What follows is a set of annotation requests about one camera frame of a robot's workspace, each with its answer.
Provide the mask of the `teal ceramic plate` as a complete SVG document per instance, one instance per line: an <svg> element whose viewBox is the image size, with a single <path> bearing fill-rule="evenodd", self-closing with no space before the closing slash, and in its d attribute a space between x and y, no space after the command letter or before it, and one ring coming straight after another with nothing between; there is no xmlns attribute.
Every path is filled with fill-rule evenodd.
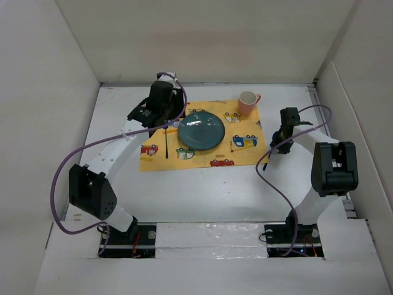
<svg viewBox="0 0 393 295"><path fill-rule="evenodd" d="M193 112L184 117L178 127L182 144L196 151L209 151L218 147L225 137L222 120L210 112Z"/></svg>

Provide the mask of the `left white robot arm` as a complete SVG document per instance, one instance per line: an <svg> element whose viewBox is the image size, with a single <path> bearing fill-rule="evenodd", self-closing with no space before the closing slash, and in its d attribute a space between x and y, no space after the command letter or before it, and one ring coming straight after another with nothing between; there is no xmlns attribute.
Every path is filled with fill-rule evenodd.
<svg viewBox="0 0 393 295"><path fill-rule="evenodd" d="M70 204L115 229L122 243L133 242L138 221L118 204L111 182L142 143L184 114L186 104L187 95L178 79L159 73L149 96L129 113L120 133L105 139L105 148L95 158L70 169Z"/></svg>

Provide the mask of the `pink ceramic mug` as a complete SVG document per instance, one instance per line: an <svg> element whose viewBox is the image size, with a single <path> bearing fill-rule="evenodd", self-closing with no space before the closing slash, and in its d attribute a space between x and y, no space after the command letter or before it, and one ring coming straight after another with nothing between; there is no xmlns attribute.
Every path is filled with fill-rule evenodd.
<svg viewBox="0 0 393 295"><path fill-rule="evenodd" d="M241 116L249 116L261 99L261 94L245 91L238 98L238 112Z"/></svg>

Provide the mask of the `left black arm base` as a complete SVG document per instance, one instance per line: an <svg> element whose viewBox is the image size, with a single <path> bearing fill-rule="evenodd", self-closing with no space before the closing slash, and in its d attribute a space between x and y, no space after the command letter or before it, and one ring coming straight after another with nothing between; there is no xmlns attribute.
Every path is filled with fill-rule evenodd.
<svg viewBox="0 0 393 295"><path fill-rule="evenodd" d="M133 258L150 259L155 258L155 242L157 236L157 224L141 223L134 237L130 240L118 230L109 227L109 239L104 246L107 238L107 229L98 226L97 230L101 234L98 256L101 258Z"/></svg>

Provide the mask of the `yellow car-print cloth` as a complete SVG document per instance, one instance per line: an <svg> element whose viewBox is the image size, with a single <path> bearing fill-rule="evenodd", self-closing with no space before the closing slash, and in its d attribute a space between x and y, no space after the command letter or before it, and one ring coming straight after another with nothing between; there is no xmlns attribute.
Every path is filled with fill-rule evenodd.
<svg viewBox="0 0 393 295"><path fill-rule="evenodd" d="M140 149L140 170L181 170L189 168L255 165L266 153L260 114L257 108L248 117L238 114L237 100L188 102L186 114L207 111L225 125L225 137L210 151L196 151L182 144L178 137L179 121L168 127L169 159L165 158L165 130L157 130Z"/></svg>

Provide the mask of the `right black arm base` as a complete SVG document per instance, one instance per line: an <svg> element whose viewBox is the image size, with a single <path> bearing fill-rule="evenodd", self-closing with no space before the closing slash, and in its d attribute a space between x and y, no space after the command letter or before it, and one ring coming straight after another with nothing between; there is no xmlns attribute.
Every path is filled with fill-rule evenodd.
<svg viewBox="0 0 393 295"><path fill-rule="evenodd" d="M324 257L317 224L295 226L295 219L292 215L288 216L284 222L265 224L259 240L266 243L269 258Z"/></svg>

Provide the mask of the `blue metal fork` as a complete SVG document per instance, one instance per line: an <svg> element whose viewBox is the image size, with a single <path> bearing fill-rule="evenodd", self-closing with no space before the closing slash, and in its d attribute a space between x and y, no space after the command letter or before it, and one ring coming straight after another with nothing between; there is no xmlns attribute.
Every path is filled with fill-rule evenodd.
<svg viewBox="0 0 393 295"><path fill-rule="evenodd" d="M169 148L168 148L168 127L169 127L169 120L165 120L166 126L164 127L165 130L165 158L169 159Z"/></svg>

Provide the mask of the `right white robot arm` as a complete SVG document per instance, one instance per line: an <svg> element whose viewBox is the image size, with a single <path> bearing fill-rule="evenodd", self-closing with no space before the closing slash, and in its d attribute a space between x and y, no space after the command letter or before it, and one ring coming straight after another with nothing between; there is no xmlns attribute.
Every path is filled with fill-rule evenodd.
<svg viewBox="0 0 393 295"><path fill-rule="evenodd" d="M298 242L306 227L317 223L320 215L339 196L356 190L359 183L356 145L351 141L331 138L311 122L302 121L297 108L280 110L281 125L272 136L270 147L278 154L288 154L294 143L313 155L311 188L302 202L286 218L284 235Z"/></svg>

